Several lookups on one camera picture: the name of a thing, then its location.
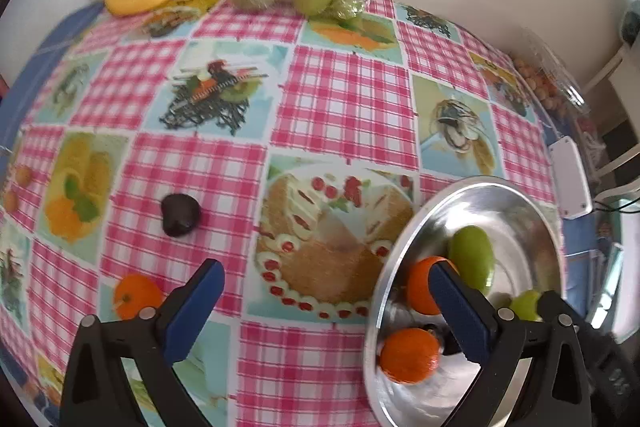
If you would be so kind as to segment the small green mango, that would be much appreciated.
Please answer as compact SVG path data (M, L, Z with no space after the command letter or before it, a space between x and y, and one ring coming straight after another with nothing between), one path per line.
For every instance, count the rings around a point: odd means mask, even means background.
M450 237L447 253L460 279L487 296L495 275L495 254L487 233L476 225L468 225Z

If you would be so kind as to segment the white plastic box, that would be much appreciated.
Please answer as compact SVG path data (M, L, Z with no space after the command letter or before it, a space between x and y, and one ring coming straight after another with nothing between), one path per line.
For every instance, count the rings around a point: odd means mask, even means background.
M548 147L561 216L575 220L592 211L592 197L582 158L572 138L563 136Z

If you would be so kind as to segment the brown longan fruit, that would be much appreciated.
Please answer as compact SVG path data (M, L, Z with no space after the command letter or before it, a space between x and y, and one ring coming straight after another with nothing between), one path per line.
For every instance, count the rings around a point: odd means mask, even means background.
M13 190L6 191L3 195L3 208L8 213L15 212L20 205L20 200Z
M25 165L18 166L15 169L14 179L18 186L28 187L32 182L32 169Z

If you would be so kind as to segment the blue plaid cloth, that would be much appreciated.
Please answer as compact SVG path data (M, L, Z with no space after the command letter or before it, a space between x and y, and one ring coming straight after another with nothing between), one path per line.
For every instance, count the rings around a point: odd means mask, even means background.
M35 104L36 96L43 83L49 78L63 55L75 43L103 11L103 3L96 2L66 16L32 54L17 80L1 102L1 174L6 173L10 153L18 129L29 109Z

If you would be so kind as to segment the clear box of longans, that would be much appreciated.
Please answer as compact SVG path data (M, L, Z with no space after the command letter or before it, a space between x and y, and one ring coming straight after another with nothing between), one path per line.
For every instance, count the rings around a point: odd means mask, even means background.
M511 58L536 100L559 118L570 109L588 115L589 106L564 62L529 28L523 28L521 34L527 49L524 53L512 53Z

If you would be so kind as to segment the orange tangerine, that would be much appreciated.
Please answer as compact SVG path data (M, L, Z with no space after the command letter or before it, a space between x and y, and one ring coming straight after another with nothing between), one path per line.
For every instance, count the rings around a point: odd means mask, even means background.
M428 288L428 274L438 262L447 262L454 271L458 271L456 266L448 259L439 256L431 256L416 262L409 271L406 286L406 296L408 306L418 313L434 317L440 314L439 307Z
M425 329L393 332L384 341L378 366L396 384L414 385L430 378L439 367L440 343Z
M136 317L143 308L158 308L163 301L163 291L151 277L130 273L115 287L113 308L119 319L129 320Z

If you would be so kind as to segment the steel bowl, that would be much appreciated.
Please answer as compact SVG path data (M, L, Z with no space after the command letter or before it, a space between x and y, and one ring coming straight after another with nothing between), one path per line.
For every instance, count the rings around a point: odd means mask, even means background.
M529 289L566 293L561 222L555 211L540 206L494 176L472 176L433 196L399 235L382 269L371 300L363 345L363 381L370 408L382 426L439 426L468 390L480 368L451 348L443 317L428 317L407 303L405 286L411 267L444 257L458 230L476 225L486 232L495 256L488 300L494 307ZM378 366L388 335L424 326L447 346L436 372L419 384L396 384Z

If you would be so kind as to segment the dark plum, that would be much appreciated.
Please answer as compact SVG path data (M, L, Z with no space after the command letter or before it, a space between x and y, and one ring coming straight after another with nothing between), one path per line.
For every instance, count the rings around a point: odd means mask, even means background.
M168 194L160 202L162 227L166 235L180 237L189 234L201 220L201 206L188 194Z

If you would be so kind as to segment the white chair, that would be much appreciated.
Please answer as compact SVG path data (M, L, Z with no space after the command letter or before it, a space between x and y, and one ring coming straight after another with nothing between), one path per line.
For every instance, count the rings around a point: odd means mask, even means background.
M590 117L601 135L596 161L594 203L613 208L613 200L639 197L639 2L620 22L620 47L584 86Z

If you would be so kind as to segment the pink checkered fruit tablecloth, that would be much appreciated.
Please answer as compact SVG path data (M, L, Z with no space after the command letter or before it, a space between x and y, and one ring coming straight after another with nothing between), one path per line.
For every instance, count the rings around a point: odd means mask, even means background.
M168 294L211 257L224 293L176 367L205 417L374 424L360 369L369 298L413 213L477 174L558 213L510 58L413 14L373 0L339 25L175 0L128 18L103 10L80 34L1 175L1 366L33 421L58 422L77 325L116 319L123 277ZM174 193L202 212L180 237L160 213Z

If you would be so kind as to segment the large green mango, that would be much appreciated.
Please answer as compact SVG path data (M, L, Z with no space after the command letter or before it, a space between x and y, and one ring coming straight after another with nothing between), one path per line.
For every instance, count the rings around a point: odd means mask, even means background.
M540 322L541 317L537 312L538 300L541 296L536 289L529 289L511 300L509 308L523 321Z

